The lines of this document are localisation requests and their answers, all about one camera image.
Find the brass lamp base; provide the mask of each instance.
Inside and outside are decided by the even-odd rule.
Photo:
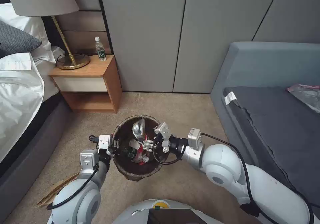
[[[83,54],[83,55],[74,55],[73,56],[74,62],[72,61],[72,57],[65,55],[62,58],[57,60],[57,67],[63,70],[72,70],[83,67],[90,62],[90,57]]]

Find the nightstand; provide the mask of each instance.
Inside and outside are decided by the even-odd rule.
[[[119,108],[122,89],[113,55],[106,61],[91,56],[88,65],[74,70],[56,67],[49,76],[74,111],[116,113]]]

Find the gray pillow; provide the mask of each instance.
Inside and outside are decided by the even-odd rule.
[[[19,52],[30,52],[41,45],[41,41],[30,34],[0,21],[0,56]]]

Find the beige carpet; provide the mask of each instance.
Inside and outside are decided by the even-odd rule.
[[[123,93],[117,114],[73,114],[57,148],[29,192],[5,223],[47,223],[50,211],[35,204],[46,190],[80,170],[79,154],[94,148],[88,136],[113,133],[127,117],[146,114],[167,122],[173,133],[186,137],[192,127],[226,140],[224,130],[209,95]],[[206,146],[214,144],[204,137]],[[163,166],[155,175],[139,182],[128,181],[113,161],[101,189],[102,202],[92,223],[112,223],[129,205],[151,198],[166,198],[186,203],[223,223],[258,223],[244,213],[225,189],[211,183],[205,174],[179,161]]]

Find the bed frame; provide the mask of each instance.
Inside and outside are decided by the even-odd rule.
[[[280,42],[234,42],[220,69],[211,99],[229,142],[248,164],[259,159],[242,132],[240,124],[225,105],[225,87],[283,87],[320,84],[320,44]]]
[[[10,0],[0,0],[0,3],[7,2]],[[42,20],[51,45],[64,48],[62,40],[57,38],[60,36],[52,19],[42,17]],[[5,221],[22,200],[46,165],[63,134],[67,123],[66,119],[70,113],[69,106],[64,99],[61,99],[22,154],[0,178],[0,200],[2,203],[0,223]]]

